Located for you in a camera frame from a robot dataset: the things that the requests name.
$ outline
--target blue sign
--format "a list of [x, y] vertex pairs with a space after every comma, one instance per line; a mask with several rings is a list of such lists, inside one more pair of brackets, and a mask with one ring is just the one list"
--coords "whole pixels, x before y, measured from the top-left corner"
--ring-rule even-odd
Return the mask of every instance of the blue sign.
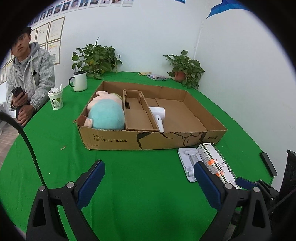
[[236, 0], [222, 0], [222, 3], [212, 7], [211, 12], [208, 17], [213, 16], [218, 13], [222, 13], [229, 9], [244, 9], [248, 10], [244, 5]]

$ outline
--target gray hoodie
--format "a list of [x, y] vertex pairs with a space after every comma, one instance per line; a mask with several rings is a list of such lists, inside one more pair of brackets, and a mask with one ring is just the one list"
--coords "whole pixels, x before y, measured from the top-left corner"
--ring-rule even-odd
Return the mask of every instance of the gray hoodie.
[[28, 94], [29, 102], [39, 110], [49, 99], [48, 92], [55, 86], [54, 63], [47, 50], [40, 48], [39, 43], [30, 44], [31, 52], [23, 61], [15, 57], [7, 76], [6, 100], [10, 111], [11, 91], [19, 86]]

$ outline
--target mug handle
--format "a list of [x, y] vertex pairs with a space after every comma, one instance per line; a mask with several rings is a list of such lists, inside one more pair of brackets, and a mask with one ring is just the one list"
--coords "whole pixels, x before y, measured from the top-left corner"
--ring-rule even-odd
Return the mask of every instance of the mug handle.
[[70, 85], [71, 87], [74, 87], [74, 85], [71, 85], [71, 79], [73, 79], [73, 78], [75, 78], [75, 77], [71, 77], [71, 78], [69, 79], [69, 85]]

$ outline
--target blue gripper pad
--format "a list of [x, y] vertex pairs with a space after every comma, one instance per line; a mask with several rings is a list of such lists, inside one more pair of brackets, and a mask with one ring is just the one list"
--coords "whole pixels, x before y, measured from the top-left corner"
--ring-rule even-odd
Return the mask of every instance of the blue gripper pad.
[[104, 175], [105, 163], [100, 161], [88, 175], [87, 179], [78, 191], [77, 206], [79, 210], [89, 204]]
[[221, 194], [219, 190], [216, 188], [215, 184], [210, 179], [210, 177], [201, 167], [200, 163], [202, 162], [199, 161], [194, 165], [194, 177], [198, 181], [198, 184], [200, 185], [210, 206], [219, 211], [222, 207]]
[[242, 188], [244, 188], [246, 190], [251, 190], [253, 187], [257, 187], [257, 184], [256, 183], [253, 183], [253, 182], [251, 182], [251, 181], [249, 181], [247, 179], [244, 179], [242, 177], [238, 177], [236, 179], [235, 183], [238, 186], [240, 186], [240, 187], [242, 187]]

